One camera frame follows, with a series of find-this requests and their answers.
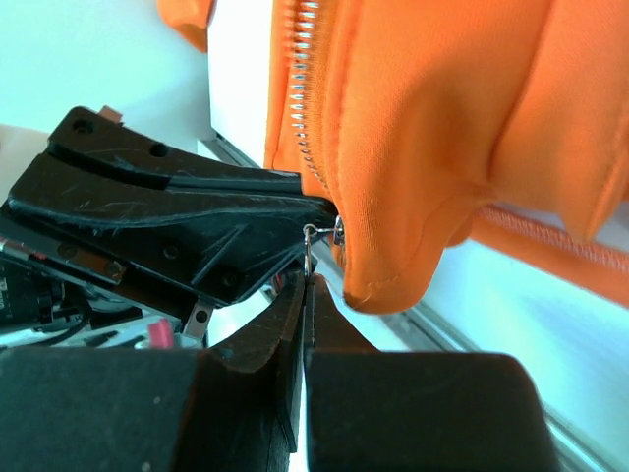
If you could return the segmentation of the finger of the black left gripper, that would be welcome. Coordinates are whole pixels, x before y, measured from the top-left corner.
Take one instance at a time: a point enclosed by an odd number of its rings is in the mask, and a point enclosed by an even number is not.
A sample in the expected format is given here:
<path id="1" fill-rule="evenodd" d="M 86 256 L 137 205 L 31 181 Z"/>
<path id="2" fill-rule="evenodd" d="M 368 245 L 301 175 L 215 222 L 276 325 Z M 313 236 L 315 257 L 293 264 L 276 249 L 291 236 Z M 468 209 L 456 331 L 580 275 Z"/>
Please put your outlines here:
<path id="1" fill-rule="evenodd" d="M 295 173 L 232 166 L 71 109 L 9 191 L 1 234 L 33 265 L 152 309 L 239 303 L 336 209 Z"/>

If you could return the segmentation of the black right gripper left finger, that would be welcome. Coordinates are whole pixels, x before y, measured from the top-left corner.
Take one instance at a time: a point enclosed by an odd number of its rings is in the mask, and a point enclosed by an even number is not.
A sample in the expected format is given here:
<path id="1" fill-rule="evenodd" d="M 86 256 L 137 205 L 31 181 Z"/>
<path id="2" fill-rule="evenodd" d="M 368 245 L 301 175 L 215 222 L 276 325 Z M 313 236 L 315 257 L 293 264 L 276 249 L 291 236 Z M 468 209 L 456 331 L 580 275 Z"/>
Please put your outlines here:
<path id="1" fill-rule="evenodd" d="M 209 349 L 1 355 L 5 471 L 284 471 L 297 448 L 305 280 Z"/>

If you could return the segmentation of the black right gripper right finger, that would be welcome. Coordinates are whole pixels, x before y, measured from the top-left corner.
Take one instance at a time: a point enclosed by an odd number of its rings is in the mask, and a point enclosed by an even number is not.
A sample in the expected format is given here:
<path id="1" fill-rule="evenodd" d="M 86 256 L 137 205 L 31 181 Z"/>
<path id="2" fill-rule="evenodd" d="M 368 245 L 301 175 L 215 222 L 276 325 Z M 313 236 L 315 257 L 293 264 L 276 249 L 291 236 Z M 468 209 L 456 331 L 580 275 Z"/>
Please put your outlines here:
<path id="1" fill-rule="evenodd" d="M 383 352 L 337 309 L 323 277 L 304 297 L 313 471 L 555 471 L 538 392 L 513 357 Z"/>

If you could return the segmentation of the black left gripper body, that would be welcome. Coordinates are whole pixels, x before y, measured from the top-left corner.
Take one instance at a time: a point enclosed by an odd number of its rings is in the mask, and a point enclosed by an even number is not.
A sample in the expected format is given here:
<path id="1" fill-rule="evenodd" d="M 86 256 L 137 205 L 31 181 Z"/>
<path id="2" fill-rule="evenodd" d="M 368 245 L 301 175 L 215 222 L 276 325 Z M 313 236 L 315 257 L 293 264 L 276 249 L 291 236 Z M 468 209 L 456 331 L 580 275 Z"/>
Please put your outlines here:
<path id="1" fill-rule="evenodd" d="M 206 307 L 186 291 L 63 244 L 53 258 L 1 240 L 1 346 L 204 348 Z"/>

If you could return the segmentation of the orange zip-up jacket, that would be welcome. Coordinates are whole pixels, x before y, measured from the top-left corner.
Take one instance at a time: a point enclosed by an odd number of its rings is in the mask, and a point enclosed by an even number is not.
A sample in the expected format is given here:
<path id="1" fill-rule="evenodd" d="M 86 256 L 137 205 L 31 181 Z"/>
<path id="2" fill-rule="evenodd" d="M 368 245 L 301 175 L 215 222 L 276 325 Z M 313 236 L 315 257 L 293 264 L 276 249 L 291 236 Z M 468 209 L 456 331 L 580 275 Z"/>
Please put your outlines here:
<path id="1" fill-rule="evenodd" d="M 390 314 L 475 239 L 620 305 L 624 1 L 277 1 L 265 165 L 343 222 L 344 297 Z"/>

